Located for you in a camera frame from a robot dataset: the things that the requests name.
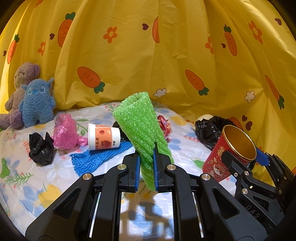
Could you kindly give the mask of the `red gold paper cup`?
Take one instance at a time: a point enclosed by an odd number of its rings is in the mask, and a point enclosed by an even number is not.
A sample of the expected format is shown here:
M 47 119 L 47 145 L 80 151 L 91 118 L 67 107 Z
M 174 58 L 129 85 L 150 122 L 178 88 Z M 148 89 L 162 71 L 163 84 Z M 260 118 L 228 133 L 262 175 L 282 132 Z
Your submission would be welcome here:
M 211 175 L 217 182 L 231 175 L 222 162 L 222 155 L 226 151 L 233 154 L 243 165 L 257 157 L 255 144 L 245 132 L 233 125 L 224 126 L 218 142 L 202 167 L 203 173 Z

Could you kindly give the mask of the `large black trash bag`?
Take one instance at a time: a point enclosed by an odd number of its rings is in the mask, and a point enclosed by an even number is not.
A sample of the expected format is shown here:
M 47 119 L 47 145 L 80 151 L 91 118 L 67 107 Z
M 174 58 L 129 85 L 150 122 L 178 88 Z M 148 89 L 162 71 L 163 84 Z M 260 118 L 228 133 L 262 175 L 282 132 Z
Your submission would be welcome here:
M 203 118 L 202 120 L 197 120 L 195 122 L 195 134 L 199 142 L 208 149 L 213 150 L 222 135 L 224 126 L 226 125 L 235 126 L 231 120 L 220 116 L 215 115 L 209 120 Z

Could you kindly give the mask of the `white orange paper cup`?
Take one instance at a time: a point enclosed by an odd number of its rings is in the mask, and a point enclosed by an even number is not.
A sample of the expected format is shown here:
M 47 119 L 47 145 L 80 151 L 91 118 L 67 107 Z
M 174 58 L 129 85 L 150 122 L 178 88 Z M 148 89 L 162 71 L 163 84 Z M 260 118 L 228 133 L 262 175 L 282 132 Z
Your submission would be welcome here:
M 93 123 L 88 125 L 88 148 L 90 151 L 118 148 L 120 138 L 119 128 Z

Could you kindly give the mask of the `small black bag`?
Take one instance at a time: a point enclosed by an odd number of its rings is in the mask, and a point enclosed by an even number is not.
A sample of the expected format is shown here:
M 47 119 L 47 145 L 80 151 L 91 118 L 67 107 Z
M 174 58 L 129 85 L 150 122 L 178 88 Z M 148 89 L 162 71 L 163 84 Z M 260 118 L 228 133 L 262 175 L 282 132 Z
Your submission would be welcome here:
M 51 138 L 48 132 L 46 132 L 45 138 L 39 133 L 33 133 L 29 135 L 29 157 L 34 163 L 40 166 L 47 166 L 53 162 L 54 158 L 54 140 Z
M 123 142 L 130 142 L 129 138 L 127 137 L 127 135 L 124 133 L 124 131 L 122 130 L 122 128 L 120 127 L 120 125 L 118 124 L 117 121 L 114 122 L 113 128 L 118 128 L 120 131 L 120 140 Z

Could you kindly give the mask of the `pink plastic bag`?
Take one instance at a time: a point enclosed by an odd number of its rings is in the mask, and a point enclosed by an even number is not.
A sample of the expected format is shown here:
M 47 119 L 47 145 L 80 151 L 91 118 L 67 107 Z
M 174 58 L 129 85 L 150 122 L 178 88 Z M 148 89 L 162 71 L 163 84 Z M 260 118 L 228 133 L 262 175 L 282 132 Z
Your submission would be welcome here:
M 67 113 L 61 113 L 57 116 L 52 138 L 54 140 L 53 145 L 63 149 L 88 145 L 88 138 L 78 135 L 77 123 Z

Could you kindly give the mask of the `red wrapper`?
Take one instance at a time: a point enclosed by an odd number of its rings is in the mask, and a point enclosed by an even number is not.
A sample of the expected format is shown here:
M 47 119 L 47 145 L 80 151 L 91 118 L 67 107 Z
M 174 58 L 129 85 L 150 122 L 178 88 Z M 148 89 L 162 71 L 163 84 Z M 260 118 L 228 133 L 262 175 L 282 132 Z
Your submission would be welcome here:
M 163 131 L 164 136 L 167 137 L 171 133 L 170 121 L 165 119 L 165 117 L 162 115 L 158 115 L 157 119 L 159 122 L 159 126 L 160 126 L 161 130 Z

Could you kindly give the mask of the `green foam net sleeve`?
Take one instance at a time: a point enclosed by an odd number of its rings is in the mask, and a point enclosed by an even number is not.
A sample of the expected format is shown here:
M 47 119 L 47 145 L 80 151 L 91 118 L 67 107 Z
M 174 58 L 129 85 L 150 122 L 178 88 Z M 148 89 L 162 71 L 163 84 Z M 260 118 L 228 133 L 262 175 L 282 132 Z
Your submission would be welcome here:
M 149 190 L 154 191 L 153 155 L 155 143 L 158 151 L 174 160 L 154 106 L 147 92 L 135 93 L 121 102 L 113 116 L 140 155 L 140 171 Z

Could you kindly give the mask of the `blue foam net sleeve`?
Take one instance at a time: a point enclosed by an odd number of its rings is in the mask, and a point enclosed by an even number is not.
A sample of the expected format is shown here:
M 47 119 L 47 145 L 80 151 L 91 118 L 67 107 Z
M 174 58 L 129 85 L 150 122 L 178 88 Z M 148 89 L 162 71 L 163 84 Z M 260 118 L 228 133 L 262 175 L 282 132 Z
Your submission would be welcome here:
M 78 176 L 82 176 L 85 173 L 93 173 L 103 163 L 132 147 L 131 142 L 123 141 L 118 148 L 94 151 L 87 150 L 83 153 L 71 154 L 70 157 L 74 166 L 74 171 Z

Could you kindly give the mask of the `white round plush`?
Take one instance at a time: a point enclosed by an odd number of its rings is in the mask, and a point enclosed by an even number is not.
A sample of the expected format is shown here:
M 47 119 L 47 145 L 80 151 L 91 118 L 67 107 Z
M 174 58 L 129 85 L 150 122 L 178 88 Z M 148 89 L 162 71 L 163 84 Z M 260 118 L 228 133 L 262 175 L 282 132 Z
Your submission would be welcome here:
M 210 120 L 213 116 L 211 114 L 203 114 L 202 116 L 198 117 L 198 121 L 202 120 Z

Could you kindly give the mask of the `yellow carrot print curtain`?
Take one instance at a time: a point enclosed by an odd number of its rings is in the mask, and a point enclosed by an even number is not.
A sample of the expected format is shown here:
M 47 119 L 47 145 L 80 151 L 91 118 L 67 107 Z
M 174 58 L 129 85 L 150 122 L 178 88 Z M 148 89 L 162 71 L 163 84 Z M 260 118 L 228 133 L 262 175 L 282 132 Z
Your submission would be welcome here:
M 295 169 L 295 38 L 269 1 L 25 1 L 1 33 L 1 104 L 24 62 L 58 110 L 146 91 L 189 121 L 249 118 Z

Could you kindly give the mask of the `blue fuzzy monster plush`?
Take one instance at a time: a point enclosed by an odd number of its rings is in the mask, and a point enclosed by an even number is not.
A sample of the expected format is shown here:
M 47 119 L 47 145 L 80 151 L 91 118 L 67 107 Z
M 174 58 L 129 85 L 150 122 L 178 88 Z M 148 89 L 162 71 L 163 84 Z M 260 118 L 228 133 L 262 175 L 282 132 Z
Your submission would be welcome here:
M 52 95 L 54 78 L 49 81 L 35 79 L 28 85 L 21 85 L 25 95 L 18 109 L 22 114 L 26 128 L 36 125 L 37 122 L 44 124 L 54 118 L 55 99 Z

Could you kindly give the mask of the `purple teddy bear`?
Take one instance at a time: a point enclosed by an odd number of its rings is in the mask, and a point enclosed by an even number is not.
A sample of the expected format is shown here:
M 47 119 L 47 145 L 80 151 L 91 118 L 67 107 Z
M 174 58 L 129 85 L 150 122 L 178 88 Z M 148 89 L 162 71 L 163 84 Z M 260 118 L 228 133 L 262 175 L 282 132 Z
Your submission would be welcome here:
M 30 62 L 23 63 L 15 72 L 14 85 L 15 92 L 11 95 L 4 107 L 8 113 L 1 113 L 1 129 L 5 130 L 9 126 L 19 129 L 23 126 L 22 113 L 19 104 L 25 96 L 25 91 L 21 85 L 28 85 L 40 75 L 41 68 L 38 64 Z

